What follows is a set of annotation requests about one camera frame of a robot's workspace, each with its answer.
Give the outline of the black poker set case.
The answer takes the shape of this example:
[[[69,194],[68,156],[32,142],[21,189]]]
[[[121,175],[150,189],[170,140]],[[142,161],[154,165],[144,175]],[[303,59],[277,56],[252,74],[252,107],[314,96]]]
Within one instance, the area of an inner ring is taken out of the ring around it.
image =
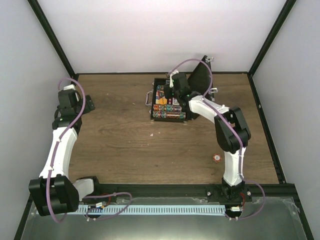
[[[175,119],[175,118],[154,118],[153,105],[157,105],[156,92],[163,91],[165,86],[169,86],[170,79],[166,78],[155,78],[153,81],[153,89],[148,91],[146,94],[145,105],[150,106],[150,119],[155,122],[186,122],[188,120],[196,119],[199,115],[191,112],[189,107],[189,101],[196,96],[204,96],[210,101],[215,100],[215,93],[218,89],[213,87],[213,81],[211,78],[212,68],[211,62],[214,61],[213,57],[208,57],[204,55],[201,60],[198,61],[198,65],[195,67],[190,76],[179,72],[173,76],[173,87],[180,90],[180,100],[172,98],[172,104],[175,106],[180,106],[182,108],[181,112],[186,114],[185,119]]]

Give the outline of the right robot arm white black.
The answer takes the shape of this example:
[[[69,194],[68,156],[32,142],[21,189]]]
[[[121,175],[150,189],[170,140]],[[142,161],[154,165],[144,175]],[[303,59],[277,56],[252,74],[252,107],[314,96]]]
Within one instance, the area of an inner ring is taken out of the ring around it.
[[[187,117],[202,116],[215,126],[217,143],[224,152],[224,174],[221,194],[229,202],[236,200],[244,189],[243,161],[251,132],[239,107],[226,107],[192,91],[184,73],[173,71],[165,95],[174,97]]]

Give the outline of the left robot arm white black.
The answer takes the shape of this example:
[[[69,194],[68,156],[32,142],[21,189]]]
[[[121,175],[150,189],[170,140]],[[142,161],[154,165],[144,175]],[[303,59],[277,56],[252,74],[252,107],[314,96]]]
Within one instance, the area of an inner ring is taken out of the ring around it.
[[[39,177],[29,182],[28,189],[40,216],[75,212],[83,198],[97,202],[102,189],[95,176],[69,179],[72,150],[78,139],[83,114],[95,109],[89,95],[80,96],[74,84],[58,92],[58,106],[52,123],[52,144]]]

